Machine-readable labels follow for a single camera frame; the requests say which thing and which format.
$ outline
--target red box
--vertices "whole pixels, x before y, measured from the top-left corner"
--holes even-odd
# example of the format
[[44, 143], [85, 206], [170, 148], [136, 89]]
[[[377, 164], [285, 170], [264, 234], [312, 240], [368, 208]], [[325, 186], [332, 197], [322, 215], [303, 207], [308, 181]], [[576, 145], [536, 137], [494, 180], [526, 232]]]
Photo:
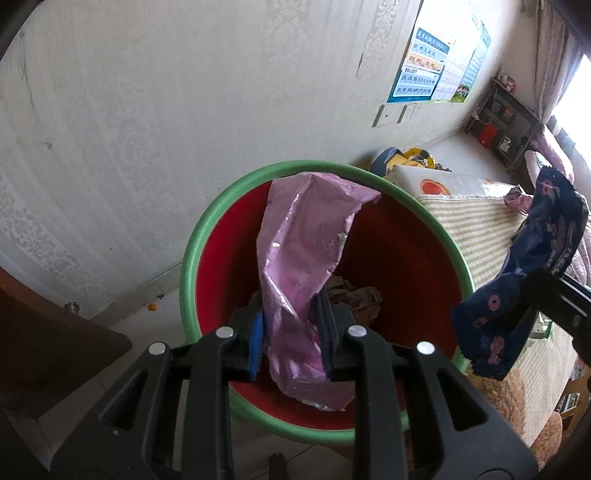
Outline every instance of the red box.
[[494, 125], [485, 125], [478, 135], [478, 143], [484, 148], [490, 147], [498, 131], [499, 129]]

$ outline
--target navy blue cloth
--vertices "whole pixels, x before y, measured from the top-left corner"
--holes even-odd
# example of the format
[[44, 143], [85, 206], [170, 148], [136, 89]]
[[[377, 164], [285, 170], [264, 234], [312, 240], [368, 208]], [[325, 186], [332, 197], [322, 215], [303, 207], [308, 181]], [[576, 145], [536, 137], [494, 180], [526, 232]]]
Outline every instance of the navy blue cloth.
[[474, 373], [505, 378], [534, 324], [525, 313], [521, 283], [538, 268], [563, 275], [583, 238], [589, 210], [584, 197], [555, 168], [543, 167], [534, 200], [501, 272], [452, 309], [452, 325]]

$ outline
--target trash bin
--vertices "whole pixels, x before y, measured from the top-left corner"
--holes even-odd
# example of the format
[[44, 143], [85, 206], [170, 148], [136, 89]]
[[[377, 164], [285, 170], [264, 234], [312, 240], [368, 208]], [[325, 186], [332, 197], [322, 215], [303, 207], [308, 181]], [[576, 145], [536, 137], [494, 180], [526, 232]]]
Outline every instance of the trash bin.
[[[183, 259], [180, 301], [188, 342], [226, 323], [259, 287], [256, 236], [271, 181], [304, 171], [334, 173], [382, 193], [355, 216], [335, 274], [374, 286], [381, 311], [371, 328], [390, 342], [437, 345], [460, 369], [450, 308], [473, 292], [456, 244], [425, 208], [397, 186], [365, 170], [325, 161], [287, 161], [260, 168], [230, 185], [203, 213]], [[232, 414], [299, 442], [347, 445], [355, 439], [354, 401], [323, 412], [281, 393], [263, 361], [253, 384], [233, 383]], [[407, 423], [406, 413], [402, 419]]]

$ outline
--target wall switch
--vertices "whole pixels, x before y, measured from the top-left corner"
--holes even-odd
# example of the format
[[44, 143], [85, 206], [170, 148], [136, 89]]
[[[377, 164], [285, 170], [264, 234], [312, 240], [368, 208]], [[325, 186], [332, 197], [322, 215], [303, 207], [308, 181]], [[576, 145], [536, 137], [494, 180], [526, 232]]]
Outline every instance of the wall switch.
[[416, 103], [409, 103], [407, 105], [404, 105], [402, 112], [400, 112], [400, 116], [398, 117], [398, 123], [406, 124], [410, 122], [410, 119], [413, 117], [413, 113], [416, 107]]
[[398, 120], [403, 107], [399, 103], [381, 105], [372, 127], [385, 127], [386, 125], [399, 123]]

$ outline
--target green bin rim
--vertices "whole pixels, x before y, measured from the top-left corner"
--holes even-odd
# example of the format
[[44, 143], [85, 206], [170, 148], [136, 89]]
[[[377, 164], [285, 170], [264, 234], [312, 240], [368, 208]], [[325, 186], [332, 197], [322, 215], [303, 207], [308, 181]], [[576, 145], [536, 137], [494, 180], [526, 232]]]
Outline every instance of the green bin rim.
[[[462, 298], [474, 292], [472, 276], [466, 261], [455, 242], [429, 211], [408, 193], [388, 180], [351, 165], [321, 160], [290, 160], [259, 168], [232, 183], [207, 207], [193, 229], [183, 257], [180, 278], [180, 308], [183, 329], [187, 343], [194, 343], [201, 337], [195, 299], [197, 268], [203, 248], [217, 222], [224, 213], [243, 195], [270, 180], [296, 175], [305, 171], [333, 173], [341, 178], [373, 188], [389, 195], [414, 213], [432, 231], [447, 252], [460, 284]], [[452, 359], [456, 368], [464, 372], [468, 365], [459, 349]], [[322, 430], [301, 427], [287, 423], [260, 410], [230, 388], [232, 415], [246, 421], [254, 421], [279, 436], [296, 442], [320, 445], [351, 445], [355, 441], [355, 429]], [[408, 429], [406, 411], [401, 412], [404, 429]]]

